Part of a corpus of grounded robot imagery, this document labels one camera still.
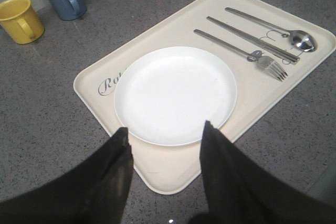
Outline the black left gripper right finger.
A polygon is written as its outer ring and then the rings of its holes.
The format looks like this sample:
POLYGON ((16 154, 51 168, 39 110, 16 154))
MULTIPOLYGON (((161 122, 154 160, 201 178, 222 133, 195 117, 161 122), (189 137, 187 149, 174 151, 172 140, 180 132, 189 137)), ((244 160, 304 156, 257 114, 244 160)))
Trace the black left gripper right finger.
POLYGON ((258 166, 206 121, 200 164, 208 212, 189 223, 335 223, 335 208, 258 166))

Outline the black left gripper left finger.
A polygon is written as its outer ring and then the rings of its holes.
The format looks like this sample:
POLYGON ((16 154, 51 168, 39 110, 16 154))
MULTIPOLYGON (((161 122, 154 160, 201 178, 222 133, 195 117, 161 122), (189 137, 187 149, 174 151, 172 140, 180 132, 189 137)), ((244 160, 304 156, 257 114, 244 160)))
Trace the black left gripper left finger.
POLYGON ((119 128, 71 171, 1 203, 1 223, 120 223, 133 175, 128 129, 119 128))

